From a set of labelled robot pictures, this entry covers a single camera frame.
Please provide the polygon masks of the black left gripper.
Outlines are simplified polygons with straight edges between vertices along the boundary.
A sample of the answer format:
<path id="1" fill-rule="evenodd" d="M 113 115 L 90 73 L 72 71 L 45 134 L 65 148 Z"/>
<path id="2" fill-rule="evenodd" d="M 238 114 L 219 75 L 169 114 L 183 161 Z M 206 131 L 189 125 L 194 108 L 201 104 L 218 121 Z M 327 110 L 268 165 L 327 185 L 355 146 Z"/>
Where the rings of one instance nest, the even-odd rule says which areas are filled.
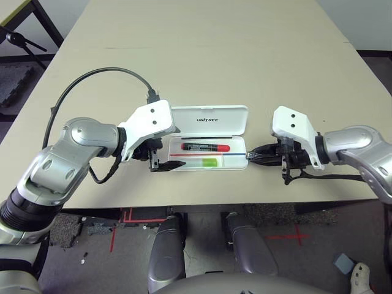
<path id="1" fill-rule="evenodd" d="M 134 150 L 132 158 L 140 161 L 148 161 L 149 169 L 157 170 L 158 172 L 169 172 L 186 164 L 180 160 L 170 160 L 159 163 L 157 151 L 162 149 L 162 147 L 161 138 L 147 139 Z"/>

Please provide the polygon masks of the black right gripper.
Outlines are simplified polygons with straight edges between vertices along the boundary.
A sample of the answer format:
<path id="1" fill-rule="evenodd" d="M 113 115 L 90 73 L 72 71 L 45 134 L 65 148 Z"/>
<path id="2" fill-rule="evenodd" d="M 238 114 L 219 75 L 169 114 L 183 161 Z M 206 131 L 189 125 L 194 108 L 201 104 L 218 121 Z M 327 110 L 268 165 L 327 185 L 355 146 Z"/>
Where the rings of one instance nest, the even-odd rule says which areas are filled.
<path id="1" fill-rule="evenodd" d="M 284 184 L 290 184 L 295 179 L 309 178 L 304 169 L 311 164 L 309 155 L 302 149 L 301 144 L 291 138 L 277 140 L 277 144 L 267 144 L 256 147 L 253 153 L 261 154 L 250 159 L 250 162 L 263 166 L 282 166 Z M 290 172 L 299 170 L 298 176 L 292 177 Z"/>

